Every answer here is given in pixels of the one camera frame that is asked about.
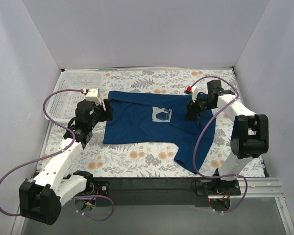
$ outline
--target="white graphic on shirt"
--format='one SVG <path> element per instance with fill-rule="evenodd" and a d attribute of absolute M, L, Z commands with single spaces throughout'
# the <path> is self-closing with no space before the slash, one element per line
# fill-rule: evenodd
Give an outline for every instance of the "white graphic on shirt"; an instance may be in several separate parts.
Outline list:
<path fill-rule="evenodd" d="M 152 121 L 170 122 L 172 109 L 152 107 Z"/>

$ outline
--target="orange flower print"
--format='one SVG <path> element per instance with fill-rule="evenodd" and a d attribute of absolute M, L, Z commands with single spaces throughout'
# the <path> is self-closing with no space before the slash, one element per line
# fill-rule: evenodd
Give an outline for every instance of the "orange flower print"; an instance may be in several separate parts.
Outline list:
<path fill-rule="evenodd" d="M 46 162 L 46 161 L 49 161 L 51 158 L 46 158 L 46 159 L 43 159 L 43 162 Z"/>
<path fill-rule="evenodd" d="M 93 170 L 95 168 L 96 168 L 96 163 L 94 162 L 88 163 L 88 169 Z"/>
<path fill-rule="evenodd" d="M 218 163 L 216 160 L 212 160 L 212 161 L 210 162 L 210 165 L 211 165 L 212 167 L 214 167 L 214 168 L 219 167 L 219 163 Z"/>
<path fill-rule="evenodd" d="M 131 159 L 135 159 L 135 158 L 137 158 L 138 153 L 136 151 L 132 151 L 132 152 L 129 153 L 129 156 L 130 156 Z"/>
<path fill-rule="evenodd" d="M 167 158 L 167 154 L 166 154 L 166 152 L 160 152 L 159 155 L 158 155 L 158 157 L 160 159 L 166 159 Z"/>

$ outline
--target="gray floor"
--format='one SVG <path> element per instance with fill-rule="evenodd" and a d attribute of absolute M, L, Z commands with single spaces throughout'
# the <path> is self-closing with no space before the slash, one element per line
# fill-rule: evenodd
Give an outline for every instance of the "gray floor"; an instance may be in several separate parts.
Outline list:
<path fill-rule="evenodd" d="M 247 198 L 237 210 L 220 215 L 193 206 L 118 206 L 105 222 L 95 222 L 71 211 L 73 202 L 62 209 L 52 226 L 26 219 L 22 235 L 284 235 L 274 198 Z M 92 215 L 105 217 L 111 207 L 96 208 Z"/>

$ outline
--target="floral pattern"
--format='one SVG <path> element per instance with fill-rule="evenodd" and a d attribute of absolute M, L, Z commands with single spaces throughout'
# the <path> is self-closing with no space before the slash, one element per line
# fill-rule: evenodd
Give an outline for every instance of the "floral pattern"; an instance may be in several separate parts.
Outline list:
<path fill-rule="evenodd" d="M 100 98 L 107 98 L 109 91 L 133 93 L 184 94 L 184 89 L 197 79 L 207 75 L 220 76 L 238 88 L 232 70 L 115 70 L 104 73 Z M 207 93 L 205 79 L 197 83 L 201 92 Z M 226 114 L 217 118 L 216 133 L 210 151 L 200 168 L 205 175 L 212 175 L 230 153 L 232 122 Z M 93 138 L 73 162 L 68 174 L 86 170 L 94 177 L 196 177 L 174 161 L 178 150 L 172 143 L 146 142 L 131 144 L 102 144 L 105 123 L 100 122 L 93 130 Z M 45 155 L 55 152 L 64 130 L 52 125 Z M 38 169 L 46 166 L 42 161 Z M 259 159 L 254 159 L 242 171 L 244 176 L 262 177 L 264 172 Z"/>

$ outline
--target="black base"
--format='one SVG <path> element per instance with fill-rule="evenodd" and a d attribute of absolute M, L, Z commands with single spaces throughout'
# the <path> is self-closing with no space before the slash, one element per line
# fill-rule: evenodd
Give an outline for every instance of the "black base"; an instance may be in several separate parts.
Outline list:
<path fill-rule="evenodd" d="M 201 180 L 201 183 L 196 183 L 197 194 L 199 196 L 211 196 L 218 195 L 218 193 L 225 193 L 223 190 L 218 190 L 218 187 L 215 186 L 215 182 L 212 180 Z M 241 190 L 239 182 L 235 181 L 233 186 L 228 188 L 226 192 L 231 190 L 231 195 L 241 195 Z"/>
<path fill-rule="evenodd" d="M 230 199 L 211 199 L 210 200 L 210 207 L 215 209 L 216 211 L 227 211 L 231 206 Z"/>
<path fill-rule="evenodd" d="M 200 185 L 211 184 L 204 178 L 93 178 L 99 195 L 109 196 L 116 206 L 129 205 L 195 205 L 209 207 L 208 195 Z M 240 195 L 234 188 L 231 195 Z M 99 198 L 96 206 L 110 206 L 110 202 Z"/>

